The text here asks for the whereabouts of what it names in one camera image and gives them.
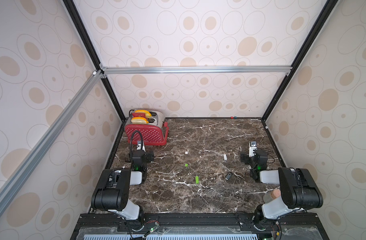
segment white vein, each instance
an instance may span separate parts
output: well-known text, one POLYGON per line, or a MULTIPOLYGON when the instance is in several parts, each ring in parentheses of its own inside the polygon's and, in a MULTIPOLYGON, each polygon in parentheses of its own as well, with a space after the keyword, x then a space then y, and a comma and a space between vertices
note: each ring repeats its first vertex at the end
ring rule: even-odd
POLYGON ((217 123, 214 123, 214 124, 211 124, 211 125, 203 125, 203 126, 201 126, 201 127, 189 127, 189 129, 193 129, 193 128, 200 128, 200 129, 202 129, 203 131, 204 131, 204 127, 212 127, 212 126, 214 126, 214 125, 216 125, 216 124, 219 124, 220 122, 217 122, 217 123))
POLYGON ((186 186, 188 186, 188 187, 191 187, 191 186, 200 186, 200 185, 198 185, 198 184, 187 184, 185 181, 184 182, 177 182, 176 180, 168 180, 168 179, 161 179, 161 178, 158 178, 158 177, 156 177, 157 179, 159 179, 159 180, 163 180, 163 181, 168 181, 168 182, 173 182, 173 183, 176 183, 176 184, 183 184, 183 185, 186 185, 186 186))
POLYGON ((155 158, 163 159, 163 158, 165 158, 165 157, 169 157, 169 156, 164 156, 164 157, 154 157, 154 159, 155 159, 155 158))
POLYGON ((242 176, 240 176, 240 175, 238 175, 238 174, 236 174, 236 173, 233 173, 235 176, 238 176, 238 177, 241 177, 241 178, 243 178, 244 179, 244 177, 242 177, 242 176))
POLYGON ((239 136, 236 136, 236 137, 230 137, 230 138, 227 138, 227 139, 223 139, 223 141, 234 139, 234 138, 237 138, 237 137, 243 137, 243 136, 247 136, 247 135, 254 135, 254 134, 256 134, 256 133, 243 134, 243 135, 239 135, 239 136))
POLYGON ((278 188, 273 188, 273 189, 267 189, 266 191, 262 191, 262 192, 248 192, 247 194, 259 194, 259 193, 267 193, 269 191, 272 191, 272 190, 275 190, 275 189, 278 189, 278 188))
POLYGON ((214 153, 217 153, 217 154, 220 154, 220 155, 222 155, 223 156, 223 153, 219 153, 219 152, 215 152, 215 151, 211 151, 211 150, 199 150, 199 149, 197 149, 197 148, 195 148, 196 150, 198 150, 199 151, 199 154, 201 153, 201 152, 214 152, 214 153))
POLYGON ((160 212, 160 214, 167 214, 169 212, 176 212, 176 210, 173 210, 173 211, 167 211, 167 212, 160 212))

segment black cable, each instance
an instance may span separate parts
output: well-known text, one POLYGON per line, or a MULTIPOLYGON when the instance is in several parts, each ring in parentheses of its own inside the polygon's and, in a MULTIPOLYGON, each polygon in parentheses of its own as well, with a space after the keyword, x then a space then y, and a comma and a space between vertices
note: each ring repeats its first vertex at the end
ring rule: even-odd
POLYGON ((282 238, 282 234, 283 234, 283 232, 282 232, 282 226, 280 225, 280 222, 278 221, 278 224, 279 224, 279 235, 280 235, 280 237, 279 237, 279 239, 278 240, 280 240, 281 238, 282 238))
POLYGON ((128 227, 128 232, 129 232, 129 235, 131 236, 131 239, 134 239, 133 236, 132 236, 132 234, 131 234, 132 227, 129 225, 129 223, 127 222, 127 219, 126 218, 124 218, 124 221, 126 222, 125 224, 128 227))
POLYGON ((267 163, 274 163, 275 162, 275 157, 273 157, 273 156, 271 156, 271 155, 269 155, 269 154, 267 154, 267 156, 270 156, 270 157, 272 157, 272 162, 267 162, 267 163))
POLYGON ((271 150, 269 150, 268 148, 257 148, 256 150, 258 150, 258 149, 261 149, 261 150, 264 150, 264 151, 267 151, 267 152, 273 152, 273 151, 271 151, 271 150))
POLYGON ((135 133, 139 133, 139 135, 140 135, 140 142, 141 142, 140 149, 143 149, 143 145, 144 145, 143 136, 141 135, 141 132, 139 130, 135 130, 132 133, 130 141, 129 141, 129 160, 130 161, 132 161, 132 140, 134 139, 135 133))

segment ventilation grille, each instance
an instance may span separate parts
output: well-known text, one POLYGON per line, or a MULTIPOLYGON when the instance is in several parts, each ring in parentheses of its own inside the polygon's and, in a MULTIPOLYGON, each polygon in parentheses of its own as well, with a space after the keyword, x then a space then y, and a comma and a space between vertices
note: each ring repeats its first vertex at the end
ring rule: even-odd
MULTIPOLYGON (((130 240, 129 235, 95 234, 84 235, 84 240, 130 240)), ((256 234, 166 234, 148 235, 147 240, 258 240, 256 234)))

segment wall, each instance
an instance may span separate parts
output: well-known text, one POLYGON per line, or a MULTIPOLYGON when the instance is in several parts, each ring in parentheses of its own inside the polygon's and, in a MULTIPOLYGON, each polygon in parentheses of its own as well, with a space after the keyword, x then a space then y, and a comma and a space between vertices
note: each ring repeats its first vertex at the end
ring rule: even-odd
MULTIPOLYGON (((0 1, 0 188, 92 68, 60 2, 0 1)), ((96 84, 1 216, 0 239, 69 239, 119 127, 96 84)))
POLYGON ((0 188, 92 68, 59 2, 0 1, 0 188))
MULTIPOLYGON (((143 67, 143 66, 245 66, 245 65, 291 65, 304 39, 313 26, 325 1, 321 0, 75 0, 84 25, 104 66, 110 67, 143 67)), ((263 79, 266 73, 257 73, 263 79)), ((193 81, 199 81, 200 74, 192 74, 193 81)), ((217 74, 210 74, 215 79, 217 74)), ((237 74, 225 74, 231 79, 237 74)), ((242 74, 242 81, 252 74, 242 74)), ((182 74, 176 74, 182 81, 182 74)), ((132 75, 123 77, 124 82, 132 75)), ((180 106, 185 105, 184 92, 195 93, 202 85, 181 84, 175 86, 164 80, 165 74, 144 75, 147 79, 147 96, 153 89, 179 91, 180 98, 169 98, 180 106)), ((152 109, 159 109, 154 103, 161 98, 153 98, 147 102, 145 98, 132 101, 132 93, 137 86, 128 86, 127 90, 118 84, 117 97, 120 104, 127 109, 128 105, 148 104, 152 109), (121 96, 128 92, 131 97, 121 96)), ((222 92, 222 96, 232 88, 220 88, 211 84, 208 91, 222 92)), ((192 111, 168 108, 169 99, 162 100, 160 106, 167 106, 167 115, 174 116, 247 116, 261 117, 270 99, 255 99, 255 93, 266 92, 261 85, 252 88, 241 83, 240 94, 232 98, 194 98, 198 104, 192 111), (228 104, 230 108, 219 111, 209 109, 211 100, 219 100, 219 105, 228 104), (237 110, 237 105, 246 99, 252 99, 248 106, 256 102, 259 111, 237 110)), ((270 94, 277 90, 277 85, 270 88, 270 94)))
POLYGON ((70 239, 121 124, 108 99, 99 82, 1 216, 0 239, 70 239))
POLYGON ((286 165, 310 170, 330 239, 366 240, 366 1, 336 8, 267 125, 286 165))
POLYGON ((108 79, 128 116, 134 108, 169 117, 261 117, 285 73, 124 74, 108 79))

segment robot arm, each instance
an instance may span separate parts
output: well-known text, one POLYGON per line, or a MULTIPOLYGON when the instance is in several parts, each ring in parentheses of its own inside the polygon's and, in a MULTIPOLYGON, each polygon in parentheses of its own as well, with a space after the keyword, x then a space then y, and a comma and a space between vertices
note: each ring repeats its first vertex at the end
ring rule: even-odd
POLYGON ((258 229, 272 225, 286 214, 323 205, 322 195, 307 169, 280 167, 260 171, 259 177, 262 183, 280 184, 281 197, 257 207, 253 222, 258 229))
POLYGON ((141 184, 142 173, 130 169, 103 170, 91 198, 91 207, 136 220, 140 207, 128 199, 130 185, 141 184))

